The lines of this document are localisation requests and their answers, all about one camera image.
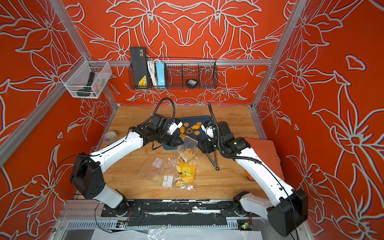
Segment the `metal kitchen tongs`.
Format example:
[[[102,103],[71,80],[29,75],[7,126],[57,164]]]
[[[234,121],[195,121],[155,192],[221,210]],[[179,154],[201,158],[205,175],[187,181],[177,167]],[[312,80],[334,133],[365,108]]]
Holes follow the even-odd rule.
[[[212,163],[212,165],[215,167],[215,170],[216,171],[219,171],[220,168],[219,168],[219,165],[218,165],[218,159],[217,159],[217,154],[216,152],[212,152],[211,154],[207,154],[210,162]]]

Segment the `clear bag yellow dog print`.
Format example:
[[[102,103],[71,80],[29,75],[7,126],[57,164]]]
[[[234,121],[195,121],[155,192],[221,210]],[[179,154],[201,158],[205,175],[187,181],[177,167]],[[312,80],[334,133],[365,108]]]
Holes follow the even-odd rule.
[[[188,136],[185,136],[183,138],[183,142],[183,145],[178,146],[177,152],[180,156],[180,159],[184,163],[186,163],[191,161],[195,157],[198,151],[198,141]]]

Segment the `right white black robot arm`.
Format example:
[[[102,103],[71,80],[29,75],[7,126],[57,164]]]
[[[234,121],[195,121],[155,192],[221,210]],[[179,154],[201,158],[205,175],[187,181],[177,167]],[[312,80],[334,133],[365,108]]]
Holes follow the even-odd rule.
[[[272,228],[282,237],[300,239],[298,227],[308,219],[308,195],[295,190],[277,176],[256,154],[244,138],[235,138],[226,122],[218,122],[211,113],[211,122],[203,124],[207,139],[198,142],[198,148],[205,155],[219,153],[243,167],[267,195],[264,200],[242,191],[233,198],[236,214],[258,215],[269,221]]]

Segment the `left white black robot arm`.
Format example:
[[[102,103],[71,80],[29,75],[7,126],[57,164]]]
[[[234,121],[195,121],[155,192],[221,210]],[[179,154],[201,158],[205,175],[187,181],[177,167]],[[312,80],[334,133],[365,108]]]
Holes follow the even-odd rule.
[[[170,119],[154,111],[143,123],[130,127],[128,133],[117,142],[104,149],[76,156],[71,184],[87,200],[97,200],[111,208],[115,215],[122,216],[129,209],[127,198],[119,191],[108,186],[104,172],[131,152],[155,142],[169,147],[183,145],[183,140],[175,131],[182,122],[173,114]]]

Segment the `teal plastic tray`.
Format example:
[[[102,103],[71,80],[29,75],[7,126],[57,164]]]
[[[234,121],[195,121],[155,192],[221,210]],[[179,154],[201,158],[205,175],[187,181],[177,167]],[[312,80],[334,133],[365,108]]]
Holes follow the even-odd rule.
[[[183,126],[184,127],[184,123],[189,123],[189,126],[188,127],[184,127],[185,128],[185,132],[183,134],[180,133],[180,128],[179,129],[176,129],[173,133],[173,135],[177,135],[181,138],[185,137],[185,136],[188,136],[196,141],[202,141],[202,140],[206,140],[208,139],[206,133],[202,130],[202,125],[203,123],[205,122],[210,122],[212,120],[212,118],[210,116],[197,116],[197,117],[185,117],[185,118],[179,118],[179,120],[183,123]],[[193,134],[190,134],[190,135],[187,135],[186,134],[186,130],[188,128],[191,128],[193,125],[195,125],[197,122],[202,122],[202,125],[201,127],[198,129],[198,130],[194,130],[195,131],[200,131],[200,135],[199,136],[195,136],[194,133]]]

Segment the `clear tape roll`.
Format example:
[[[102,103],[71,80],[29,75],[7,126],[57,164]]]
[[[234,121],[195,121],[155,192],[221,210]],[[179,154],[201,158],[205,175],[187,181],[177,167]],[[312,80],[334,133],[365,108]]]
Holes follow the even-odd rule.
[[[119,139],[119,135],[116,131],[108,131],[104,134],[103,140],[107,143],[114,143]]]

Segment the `orange plastic tool case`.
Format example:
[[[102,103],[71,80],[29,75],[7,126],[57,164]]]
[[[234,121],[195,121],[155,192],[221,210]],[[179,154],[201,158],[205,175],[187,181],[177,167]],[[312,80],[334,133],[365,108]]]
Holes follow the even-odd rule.
[[[281,160],[277,154],[274,142],[252,138],[245,138],[245,140],[251,145],[259,158],[284,181],[285,177],[281,167]]]

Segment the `small black round device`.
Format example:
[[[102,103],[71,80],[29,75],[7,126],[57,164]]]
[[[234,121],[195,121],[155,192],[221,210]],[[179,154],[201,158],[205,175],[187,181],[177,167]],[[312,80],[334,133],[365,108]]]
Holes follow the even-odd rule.
[[[197,80],[194,80],[194,79],[189,79],[186,81],[186,86],[189,89],[195,89],[196,87],[199,86],[199,82]]]

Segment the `light blue box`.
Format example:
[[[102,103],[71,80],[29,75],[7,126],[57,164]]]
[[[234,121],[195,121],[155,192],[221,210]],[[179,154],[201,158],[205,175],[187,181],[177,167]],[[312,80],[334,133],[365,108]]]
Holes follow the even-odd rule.
[[[161,88],[164,88],[166,86],[165,64],[162,62],[157,62],[156,63],[156,71],[157,71],[158,86],[160,86]]]

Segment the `black box yellow label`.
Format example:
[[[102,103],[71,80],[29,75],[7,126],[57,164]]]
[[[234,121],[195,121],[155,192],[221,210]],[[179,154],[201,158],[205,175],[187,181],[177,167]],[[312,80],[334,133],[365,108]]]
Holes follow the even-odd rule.
[[[143,47],[131,47],[130,52],[134,86],[138,89],[146,89],[149,86],[146,49]]]

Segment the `black mounting base rail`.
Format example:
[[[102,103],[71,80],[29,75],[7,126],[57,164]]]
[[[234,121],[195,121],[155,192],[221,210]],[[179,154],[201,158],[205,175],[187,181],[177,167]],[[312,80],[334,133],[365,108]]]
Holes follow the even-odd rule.
[[[122,217],[144,215],[208,214],[222,217],[257,217],[256,214],[236,210],[232,199],[131,199]]]

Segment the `clear acrylic wall bin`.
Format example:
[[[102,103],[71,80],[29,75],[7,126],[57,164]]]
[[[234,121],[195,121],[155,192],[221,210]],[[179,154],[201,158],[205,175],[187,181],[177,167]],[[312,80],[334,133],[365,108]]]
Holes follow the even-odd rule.
[[[77,91],[86,86],[90,72],[95,72],[91,95],[89,97],[79,97]],[[72,97],[97,99],[106,87],[111,75],[112,69],[108,62],[89,61],[85,56],[81,56],[61,76],[60,80]]]

